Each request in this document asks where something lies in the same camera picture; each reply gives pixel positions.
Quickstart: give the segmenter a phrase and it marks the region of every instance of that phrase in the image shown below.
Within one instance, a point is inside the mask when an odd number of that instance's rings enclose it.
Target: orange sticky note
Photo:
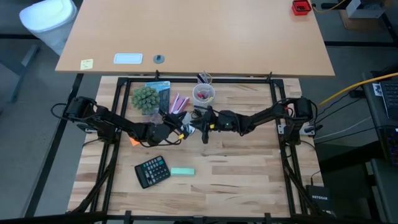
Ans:
[[[137,142],[136,140],[134,140],[132,138],[130,138],[130,142],[131,142],[133,147],[139,144],[139,142]]]

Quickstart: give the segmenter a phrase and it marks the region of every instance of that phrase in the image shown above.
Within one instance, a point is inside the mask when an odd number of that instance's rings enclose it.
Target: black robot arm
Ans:
[[[127,132],[136,141],[147,142],[149,146],[159,145],[176,129],[180,132],[179,134],[183,134],[184,139],[189,136],[187,131],[180,128],[181,120],[186,112],[180,114],[160,113],[164,124],[133,123],[110,112],[106,107],[97,105],[95,100],[80,96],[72,100],[65,112],[65,118],[73,122],[84,123],[95,129],[98,138],[108,143],[114,143],[117,140],[116,129]]]
[[[294,116],[289,115],[288,105],[290,104],[293,104]],[[233,131],[244,136],[261,124],[277,118],[285,118],[284,141],[297,145],[300,144],[301,127],[313,118],[311,101],[303,97],[280,100],[270,108],[251,116],[237,114],[229,110],[217,112],[211,106],[205,109],[206,112],[201,118],[191,121],[191,125],[202,132],[202,141],[205,144],[208,142],[209,131]]]

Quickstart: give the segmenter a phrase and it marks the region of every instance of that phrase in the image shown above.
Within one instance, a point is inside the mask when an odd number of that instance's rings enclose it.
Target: yellow sticky note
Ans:
[[[139,142],[137,142],[136,140],[134,140],[132,138],[130,138],[130,142],[131,142],[133,147],[139,144]]]
[[[80,62],[80,70],[92,69],[93,68],[93,59],[82,60]]]

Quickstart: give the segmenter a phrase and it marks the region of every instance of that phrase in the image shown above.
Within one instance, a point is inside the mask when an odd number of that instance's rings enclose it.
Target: mint green eraser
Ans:
[[[172,167],[171,175],[195,175],[195,169]]]

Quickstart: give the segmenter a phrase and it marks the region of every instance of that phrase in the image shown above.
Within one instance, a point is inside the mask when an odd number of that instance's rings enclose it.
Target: artificial succulent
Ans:
[[[134,90],[131,98],[133,107],[142,110],[144,113],[150,113],[154,108],[159,105],[159,94],[156,89],[143,86]]]

